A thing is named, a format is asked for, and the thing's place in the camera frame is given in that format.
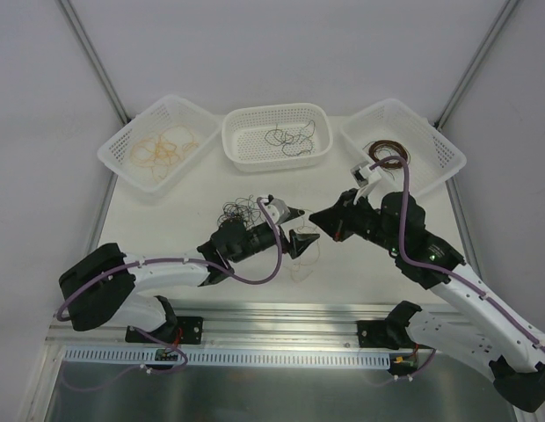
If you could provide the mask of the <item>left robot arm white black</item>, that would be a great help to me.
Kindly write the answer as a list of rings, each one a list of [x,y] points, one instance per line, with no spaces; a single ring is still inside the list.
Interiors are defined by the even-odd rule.
[[[211,287],[227,279],[258,286],[276,277],[284,256],[299,258],[319,238],[317,233],[284,232],[281,225],[303,210],[278,199],[259,200],[263,222],[247,227],[233,216],[221,222],[202,245],[177,256],[151,258],[125,253],[116,243],[104,244],[59,279],[64,302],[56,317],[75,331],[106,324],[146,331],[155,341],[174,336],[177,318],[161,291],[171,287]],[[233,264],[269,250],[276,251],[272,273],[249,280]]]

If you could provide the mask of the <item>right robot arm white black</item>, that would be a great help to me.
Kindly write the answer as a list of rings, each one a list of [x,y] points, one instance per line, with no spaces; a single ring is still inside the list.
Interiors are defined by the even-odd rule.
[[[545,333],[505,304],[464,257],[425,227],[425,210],[407,193],[385,195],[378,209],[357,190],[310,216],[336,242],[356,235],[382,247],[401,273],[476,327],[451,325],[415,303],[402,301],[381,321],[360,322],[360,343],[392,350],[428,346],[474,368],[514,407],[535,412],[545,403]]]

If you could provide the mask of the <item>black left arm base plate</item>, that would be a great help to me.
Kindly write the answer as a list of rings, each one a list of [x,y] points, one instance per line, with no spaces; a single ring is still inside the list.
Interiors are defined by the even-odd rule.
[[[175,321],[166,322],[150,335],[168,344],[178,340],[180,345],[199,345],[203,323],[204,318],[201,316],[177,316]]]

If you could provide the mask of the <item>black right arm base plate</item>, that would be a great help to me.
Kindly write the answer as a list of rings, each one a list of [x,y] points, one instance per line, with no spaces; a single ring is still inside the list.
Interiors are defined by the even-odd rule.
[[[359,320],[356,322],[357,337],[361,348],[383,348],[389,350],[432,349],[423,343],[415,342],[407,333],[406,328],[410,320],[384,319],[384,320]]]

